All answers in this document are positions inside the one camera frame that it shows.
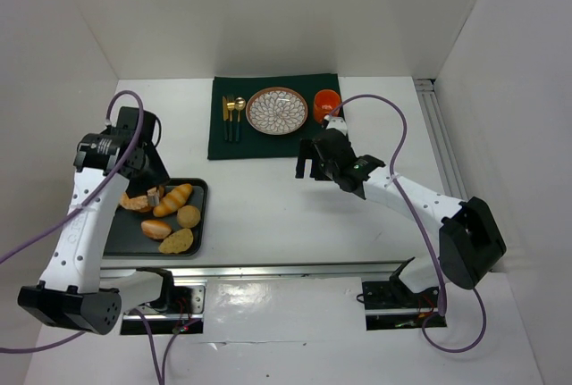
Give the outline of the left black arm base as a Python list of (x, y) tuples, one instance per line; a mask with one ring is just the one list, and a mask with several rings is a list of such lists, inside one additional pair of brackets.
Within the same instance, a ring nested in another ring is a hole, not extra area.
[(111, 282), (122, 301), (122, 335), (200, 334), (206, 287), (177, 284), (172, 273), (159, 268), (140, 268)]

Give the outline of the large round twisted bread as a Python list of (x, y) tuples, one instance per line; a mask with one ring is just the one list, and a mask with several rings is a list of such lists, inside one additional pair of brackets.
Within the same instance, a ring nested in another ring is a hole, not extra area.
[(138, 213), (149, 212), (154, 208), (150, 207), (147, 203), (147, 193), (138, 197), (129, 197), (126, 193), (123, 193), (119, 201), (119, 206), (125, 210)]

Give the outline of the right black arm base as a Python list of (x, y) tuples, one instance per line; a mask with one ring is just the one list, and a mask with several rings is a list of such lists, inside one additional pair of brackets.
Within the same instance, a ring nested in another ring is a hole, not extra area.
[(356, 300), (365, 308), (368, 331), (419, 329), (425, 320), (429, 328), (446, 326), (446, 320), (437, 314), (437, 285), (415, 293), (400, 281), (413, 260), (403, 262), (386, 280), (362, 282)]

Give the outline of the small round bun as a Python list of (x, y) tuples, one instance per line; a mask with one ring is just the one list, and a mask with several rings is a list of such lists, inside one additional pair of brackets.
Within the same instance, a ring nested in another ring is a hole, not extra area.
[(201, 221), (201, 212), (194, 205), (185, 205), (177, 211), (177, 223), (185, 229), (192, 229)]

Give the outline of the metal tongs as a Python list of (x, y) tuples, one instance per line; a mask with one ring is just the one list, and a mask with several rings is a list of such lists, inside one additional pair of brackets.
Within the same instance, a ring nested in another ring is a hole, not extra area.
[(162, 187), (154, 187), (147, 191), (147, 203), (150, 207), (157, 206), (163, 196), (163, 188)]

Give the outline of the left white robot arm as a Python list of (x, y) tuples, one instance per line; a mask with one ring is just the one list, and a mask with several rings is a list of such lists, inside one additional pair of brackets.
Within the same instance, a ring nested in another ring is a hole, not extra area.
[(47, 326), (105, 335), (120, 316), (140, 305), (159, 312), (172, 303), (170, 272), (144, 267), (101, 285), (105, 244), (122, 195), (157, 202), (150, 189), (170, 177), (156, 146), (161, 129), (151, 112), (124, 106), (117, 121), (89, 133), (73, 162), (72, 219), (64, 224), (55, 251), (38, 283), (21, 288), (19, 306)]

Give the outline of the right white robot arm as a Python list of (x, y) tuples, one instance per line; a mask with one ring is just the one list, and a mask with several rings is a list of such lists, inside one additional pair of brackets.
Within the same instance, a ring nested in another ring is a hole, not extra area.
[(452, 283), (472, 290), (504, 256), (506, 245), (489, 206), (480, 198), (448, 197), (392, 174), (382, 160), (354, 153), (342, 118), (332, 118), (299, 145), (297, 178), (311, 166), (314, 180), (331, 180), (366, 201), (384, 205), (422, 225), (433, 253), (411, 258), (390, 280), (396, 294), (418, 294)]

